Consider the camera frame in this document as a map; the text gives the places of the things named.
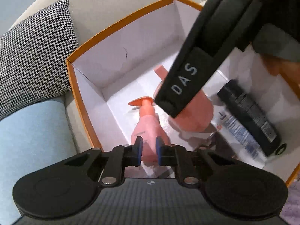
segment sofa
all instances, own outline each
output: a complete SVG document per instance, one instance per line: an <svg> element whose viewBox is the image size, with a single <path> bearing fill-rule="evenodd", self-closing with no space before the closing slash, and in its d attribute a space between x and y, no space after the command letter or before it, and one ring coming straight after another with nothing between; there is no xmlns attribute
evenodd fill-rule
<svg viewBox="0 0 300 225"><path fill-rule="evenodd" d="M36 0L12 26L56 1ZM70 0L79 45L155 1ZM72 92L25 107L0 121L0 143L1 225L10 225L20 217L12 199L12 189L19 178L91 147Z"/></svg>

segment houndstooth pillow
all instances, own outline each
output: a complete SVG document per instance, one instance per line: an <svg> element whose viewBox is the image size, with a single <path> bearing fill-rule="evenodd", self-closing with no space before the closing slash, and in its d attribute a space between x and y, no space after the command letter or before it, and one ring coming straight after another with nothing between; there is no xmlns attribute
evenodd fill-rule
<svg viewBox="0 0 300 225"><path fill-rule="evenodd" d="M0 37L0 120L71 90L65 60L78 41L68 6L58 0Z"/></svg>

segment pink bottle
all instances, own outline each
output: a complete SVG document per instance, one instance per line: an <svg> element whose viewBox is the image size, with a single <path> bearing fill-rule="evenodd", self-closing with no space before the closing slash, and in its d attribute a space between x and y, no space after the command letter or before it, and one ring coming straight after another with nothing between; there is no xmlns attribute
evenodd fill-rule
<svg viewBox="0 0 300 225"><path fill-rule="evenodd" d="M143 138L142 161L145 162L157 162L156 137L161 136L165 145L170 144L152 104L153 99L151 97L141 97L128 103L130 106L140 106L139 122L131 135L131 144L134 144L137 136Z"/></svg>
<svg viewBox="0 0 300 225"><path fill-rule="evenodd" d="M154 72L162 81L168 74L168 71L162 65L158 65L154 69ZM162 83L158 85L154 97L161 84ZM214 107L212 102L207 98L205 93L200 90L175 119L171 117L169 117L169 119L183 131L202 132L209 126L213 115Z"/></svg>

